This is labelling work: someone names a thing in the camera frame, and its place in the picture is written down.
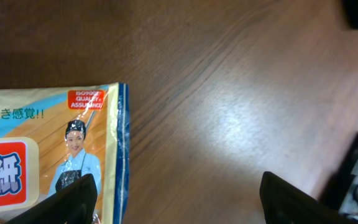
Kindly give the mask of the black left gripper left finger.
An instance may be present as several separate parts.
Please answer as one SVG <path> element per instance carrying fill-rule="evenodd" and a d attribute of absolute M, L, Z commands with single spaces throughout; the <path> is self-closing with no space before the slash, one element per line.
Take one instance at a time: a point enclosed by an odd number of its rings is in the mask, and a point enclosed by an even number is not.
<path fill-rule="evenodd" d="M 94 178 L 86 174 L 6 224 L 91 224 L 97 198 Z"/>

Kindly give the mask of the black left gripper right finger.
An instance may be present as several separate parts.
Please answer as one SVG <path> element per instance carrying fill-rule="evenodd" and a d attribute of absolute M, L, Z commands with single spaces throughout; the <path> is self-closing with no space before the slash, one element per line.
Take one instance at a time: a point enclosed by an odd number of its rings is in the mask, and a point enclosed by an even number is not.
<path fill-rule="evenodd" d="M 259 190 L 266 224 L 346 224 L 342 217 L 273 172 L 263 173 Z"/>

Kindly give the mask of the yellow chip bag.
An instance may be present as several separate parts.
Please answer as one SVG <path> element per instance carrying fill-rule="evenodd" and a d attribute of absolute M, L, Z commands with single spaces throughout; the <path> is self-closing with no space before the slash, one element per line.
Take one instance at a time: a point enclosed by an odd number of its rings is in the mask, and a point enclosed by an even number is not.
<path fill-rule="evenodd" d="M 129 182 L 124 83 L 0 90 L 0 223 L 92 175 L 92 223 L 121 224 Z"/>

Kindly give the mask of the white barcode scanner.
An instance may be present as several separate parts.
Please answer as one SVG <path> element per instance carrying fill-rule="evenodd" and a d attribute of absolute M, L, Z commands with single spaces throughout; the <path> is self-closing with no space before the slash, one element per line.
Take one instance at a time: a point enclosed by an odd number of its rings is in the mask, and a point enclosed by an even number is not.
<path fill-rule="evenodd" d="M 338 170 L 328 180 L 320 201 L 340 216 L 358 222 L 358 133 Z"/>

